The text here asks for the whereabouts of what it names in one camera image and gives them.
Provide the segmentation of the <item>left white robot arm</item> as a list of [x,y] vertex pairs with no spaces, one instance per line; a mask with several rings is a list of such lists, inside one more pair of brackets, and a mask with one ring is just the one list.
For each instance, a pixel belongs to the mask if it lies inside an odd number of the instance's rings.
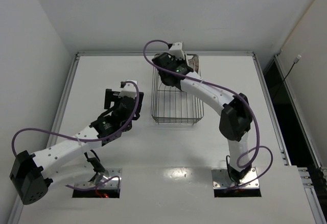
[[44,150],[14,153],[10,180],[24,205],[43,198],[55,183],[59,169],[73,159],[117,140],[140,117],[144,93],[127,84],[120,92],[106,89],[105,112],[74,136]]

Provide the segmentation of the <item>wire dish rack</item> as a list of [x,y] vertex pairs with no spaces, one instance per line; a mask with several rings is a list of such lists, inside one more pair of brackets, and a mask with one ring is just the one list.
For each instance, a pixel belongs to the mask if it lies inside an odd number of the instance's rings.
[[204,117],[204,104],[191,94],[166,86],[153,68],[150,113],[158,124],[192,126]]

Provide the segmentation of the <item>green rimmed white plate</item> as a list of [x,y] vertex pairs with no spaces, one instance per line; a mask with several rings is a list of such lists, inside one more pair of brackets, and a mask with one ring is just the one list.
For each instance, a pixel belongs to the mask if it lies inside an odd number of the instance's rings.
[[200,74],[199,56],[197,54],[187,55],[187,64],[194,72]]

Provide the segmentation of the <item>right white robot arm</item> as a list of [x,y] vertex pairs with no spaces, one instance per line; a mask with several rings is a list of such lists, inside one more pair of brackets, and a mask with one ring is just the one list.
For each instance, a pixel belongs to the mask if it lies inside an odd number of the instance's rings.
[[[189,78],[201,79],[199,69],[199,56],[192,55],[189,60],[177,59],[168,53],[157,54],[152,62],[167,70],[186,75]],[[176,87],[179,90],[195,96],[210,106],[219,116],[219,131],[227,139],[229,148],[229,164],[227,169],[232,181],[240,181],[250,171],[251,165],[240,168],[249,162],[248,132],[252,116],[244,103],[221,89],[196,82],[188,78],[181,78],[170,73],[158,70],[162,83],[166,86]]]

